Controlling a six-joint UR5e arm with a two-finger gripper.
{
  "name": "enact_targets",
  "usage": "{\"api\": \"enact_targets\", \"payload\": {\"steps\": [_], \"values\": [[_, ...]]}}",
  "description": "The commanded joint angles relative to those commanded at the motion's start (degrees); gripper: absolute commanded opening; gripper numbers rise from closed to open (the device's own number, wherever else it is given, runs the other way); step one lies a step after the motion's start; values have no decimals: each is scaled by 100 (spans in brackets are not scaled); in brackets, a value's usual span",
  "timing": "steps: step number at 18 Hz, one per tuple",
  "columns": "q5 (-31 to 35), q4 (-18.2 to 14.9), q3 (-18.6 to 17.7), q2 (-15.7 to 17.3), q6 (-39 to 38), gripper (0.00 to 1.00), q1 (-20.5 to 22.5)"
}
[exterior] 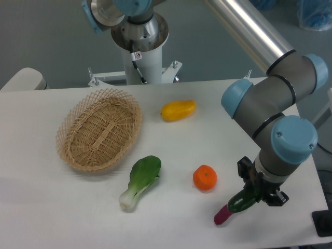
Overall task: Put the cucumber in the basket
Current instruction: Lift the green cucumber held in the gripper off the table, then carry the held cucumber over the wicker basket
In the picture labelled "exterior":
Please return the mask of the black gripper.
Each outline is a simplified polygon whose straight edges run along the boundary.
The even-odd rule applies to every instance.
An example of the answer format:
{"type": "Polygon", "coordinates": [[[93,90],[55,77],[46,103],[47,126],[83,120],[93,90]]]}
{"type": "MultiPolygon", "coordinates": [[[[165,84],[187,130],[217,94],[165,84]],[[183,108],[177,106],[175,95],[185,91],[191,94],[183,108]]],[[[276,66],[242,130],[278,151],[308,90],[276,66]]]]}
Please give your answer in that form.
{"type": "Polygon", "coordinates": [[[266,181],[263,172],[257,172],[252,162],[247,156],[244,156],[237,162],[238,175],[244,181],[243,189],[255,188],[261,191],[261,199],[268,206],[283,206],[289,197],[280,186],[266,181]]]}

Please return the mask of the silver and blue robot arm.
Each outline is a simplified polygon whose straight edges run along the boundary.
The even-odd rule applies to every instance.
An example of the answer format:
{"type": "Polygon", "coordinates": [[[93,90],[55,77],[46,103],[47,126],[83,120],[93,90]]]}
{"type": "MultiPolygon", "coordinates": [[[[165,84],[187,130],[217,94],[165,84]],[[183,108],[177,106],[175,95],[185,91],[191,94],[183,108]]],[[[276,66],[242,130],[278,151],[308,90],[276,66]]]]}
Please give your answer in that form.
{"type": "MultiPolygon", "coordinates": [[[[311,122],[283,111],[314,93],[327,81],[326,63],[318,56],[300,55],[249,1],[207,1],[222,23],[266,72],[254,85],[235,81],[221,104],[228,115],[260,147],[254,161],[238,162],[244,188],[228,202],[231,212],[254,202],[282,206],[288,196],[280,186],[304,162],[317,144],[311,122]]],[[[129,85],[159,84],[166,73],[161,58],[146,53],[158,49],[168,37],[165,20],[154,12],[158,1],[83,1],[82,8],[97,33],[112,31],[125,51],[123,61],[129,85]]]]}

